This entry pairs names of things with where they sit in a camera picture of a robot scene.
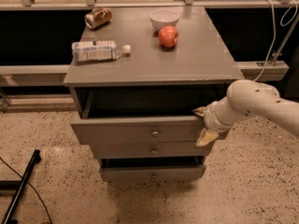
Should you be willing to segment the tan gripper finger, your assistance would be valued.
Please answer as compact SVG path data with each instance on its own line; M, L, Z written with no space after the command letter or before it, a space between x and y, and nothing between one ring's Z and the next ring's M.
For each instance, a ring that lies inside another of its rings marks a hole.
M204 106L200 106L195 108L192 112L199 117L203 117L205 115L205 110L206 108Z
M219 137L217 132L204 128L196 141L197 147L204 147Z

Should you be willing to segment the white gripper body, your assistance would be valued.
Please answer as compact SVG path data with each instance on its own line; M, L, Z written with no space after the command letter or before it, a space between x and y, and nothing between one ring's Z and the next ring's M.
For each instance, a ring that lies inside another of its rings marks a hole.
M204 111L204 122L209 130L217 133L224 133L230 129L230 126L222 123L216 115L216 102L208 105Z

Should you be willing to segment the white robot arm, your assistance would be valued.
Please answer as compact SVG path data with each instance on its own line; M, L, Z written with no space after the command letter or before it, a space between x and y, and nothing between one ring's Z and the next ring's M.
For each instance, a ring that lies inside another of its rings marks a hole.
M202 117L205 123L196 141L198 147L216 140L235 123L255 116L269 119L292 135L299 136L299 104L281 98L275 87L252 80L233 82L224 98L192 112Z

